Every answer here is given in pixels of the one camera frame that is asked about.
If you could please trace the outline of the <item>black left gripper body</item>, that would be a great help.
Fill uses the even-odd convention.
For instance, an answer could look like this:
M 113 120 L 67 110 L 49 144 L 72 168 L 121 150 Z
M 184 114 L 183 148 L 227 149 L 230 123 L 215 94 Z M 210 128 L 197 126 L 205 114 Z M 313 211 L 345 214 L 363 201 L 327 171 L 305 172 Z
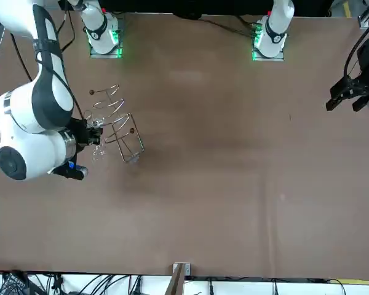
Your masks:
M 364 72 L 359 74 L 357 77 L 349 78 L 351 79 L 349 98 L 369 95 L 369 72 Z

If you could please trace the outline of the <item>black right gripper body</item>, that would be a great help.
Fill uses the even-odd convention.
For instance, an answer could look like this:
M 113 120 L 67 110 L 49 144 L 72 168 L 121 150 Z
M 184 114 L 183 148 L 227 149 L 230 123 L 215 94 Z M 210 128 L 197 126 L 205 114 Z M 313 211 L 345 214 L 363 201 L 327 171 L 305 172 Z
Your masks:
M 82 152 L 85 147 L 89 146 L 89 131 L 85 119 L 71 118 L 70 132 L 74 135 L 76 140 L 76 154 Z

